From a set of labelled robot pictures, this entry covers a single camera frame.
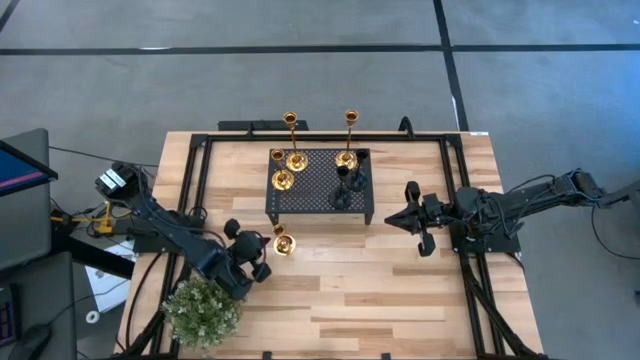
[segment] black floor line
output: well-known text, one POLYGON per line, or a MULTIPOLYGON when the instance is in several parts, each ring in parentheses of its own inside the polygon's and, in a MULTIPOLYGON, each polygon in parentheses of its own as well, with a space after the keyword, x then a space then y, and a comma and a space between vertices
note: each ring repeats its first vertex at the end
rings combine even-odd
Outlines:
POLYGON ((438 30, 440 31, 440 39, 442 41, 442 53, 444 55, 444 64, 447 68, 447 77, 449 79, 449 89, 453 97, 453 107, 456 112, 456 121, 459 131, 469 131, 469 123, 467 122, 467 112, 464 110, 464 101, 462 100, 462 90, 460 89, 460 80, 458 79, 458 71, 456 70, 456 62, 453 58, 451 40, 449 38, 449 30, 447 29, 447 19, 444 15, 442 0, 433 0, 433 7, 438 21, 438 30))
POLYGON ((90 55, 229 55, 229 54, 313 54, 313 53, 406 53, 441 51, 440 45, 299 45, 221 46, 170 48, 86 48, 86 49, 0 49, 2 56, 90 56, 90 55))
POLYGON ((0 17, 0 32, 2 32, 2 29, 4 29, 4 26, 7 24, 7 21, 9 21, 11 14, 13 14, 13 11, 16 9, 16 6, 18 6, 19 2, 20 0, 11 0, 9 5, 7 5, 4 13, 2 13, 2 17, 0 17))
POLYGON ((453 45, 453 52, 639 51, 640 44, 453 45))

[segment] gray concrete floor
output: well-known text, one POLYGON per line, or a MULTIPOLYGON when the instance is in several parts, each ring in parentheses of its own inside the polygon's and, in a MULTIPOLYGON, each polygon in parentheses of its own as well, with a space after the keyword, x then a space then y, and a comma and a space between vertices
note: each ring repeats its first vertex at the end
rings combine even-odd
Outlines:
MULTIPOLYGON (((0 0, 4 9, 8 0, 0 0)), ((630 0, 445 0, 455 44, 640 42, 630 0)), ((421 43, 439 34, 429 0, 22 0, 0 48, 421 43)), ((613 189, 640 178, 638 52, 456 54, 471 130, 489 131, 505 188, 575 167, 613 189)), ((157 163, 169 130, 211 130, 219 120, 279 119, 297 111, 312 129, 454 130, 440 53, 0 57, 0 133, 35 127, 52 145, 157 163)), ((107 162, 51 154, 52 194, 69 210, 98 203, 107 162)), ((637 213, 596 213, 601 237, 640 256, 637 213)), ((596 242, 587 209, 555 209, 522 230, 527 282, 546 352, 565 359, 640 353, 640 262, 596 242)), ((82 269, 76 295, 87 293, 82 269)), ((80 321, 79 350, 113 349, 122 309, 80 321)))

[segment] gold candle holder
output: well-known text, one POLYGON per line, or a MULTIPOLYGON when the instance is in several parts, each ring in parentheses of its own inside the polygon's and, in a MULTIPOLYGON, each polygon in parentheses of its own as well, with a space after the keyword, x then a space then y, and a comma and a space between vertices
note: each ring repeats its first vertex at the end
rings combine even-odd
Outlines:
POLYGON ((298 120, 298 116, 294 112, 286 112, 284 113, 283 120, 289 130, 291 130, 291 141, 293 142, 293 153, 289 154, 287 157, 287 167, 291 171, 302 171, 307 168, 309 165, 309 158, 302 152, 298 151, 296 147, 296 121, 298 120))
POLYGON ((271 158, 276 162, 276 168, 278 169, 271 177, 271 184, 276 190, 284 191, 291 189, 295 178, 291 171, 282 168, 284 151, 282 149, 271 150, 271 158))
POLYGON ((273 242, 273 250, 281 256, 288 256, 293 253, 296 248, 296 239, 291 235, 285 234, 284 225, 276 225, 273 227, 273 233, 276 239, 273 242))
POLYGON ((356 159, 356 154, 353 151, 349 151, 349 147, 351 146, 351 129, 358 122, 358 111, 356 110, 347 110, 344 113, 344 118, 347 122, 347 126, 349 127, 349 132, 347 133, 347 150, 340 151, 338 155, 336 155, 336 166, 346 166, 349 170, 358 165, 358 161, 356 159))

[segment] table leg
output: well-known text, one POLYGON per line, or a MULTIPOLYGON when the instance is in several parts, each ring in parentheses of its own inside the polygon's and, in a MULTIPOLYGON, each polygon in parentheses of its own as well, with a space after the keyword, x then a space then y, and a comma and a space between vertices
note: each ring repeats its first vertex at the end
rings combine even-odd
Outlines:
POLYGON ((274 214, 274 213, 267 213, 267 216, 269 217, 269 220, 271 220, 271 225, 276 226, 278 225, 278 221, 279 221, 279 217, 278 214, 274 214))

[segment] black candle holder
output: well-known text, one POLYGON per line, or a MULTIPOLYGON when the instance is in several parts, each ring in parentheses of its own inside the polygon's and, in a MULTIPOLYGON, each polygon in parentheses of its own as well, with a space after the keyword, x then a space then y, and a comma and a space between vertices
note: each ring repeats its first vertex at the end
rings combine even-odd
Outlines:
POLYGON ((367 188, 369 184, 369 178, 363 171, 360 170, 362 163, 369 157, 369 152, 364 149, 356 151, 356 158, 358 159, 358 165, 351 171, 344 179, 344 184, 351 191, 361 192, 367 188))
POLYGON ((347 209, 351 206, 351 192, 345 187, 345 178, 349 175, 347 166, 338 166, 336 169, 340 178, 340 185, 329 194, 329 203, 338 210, 347 209))

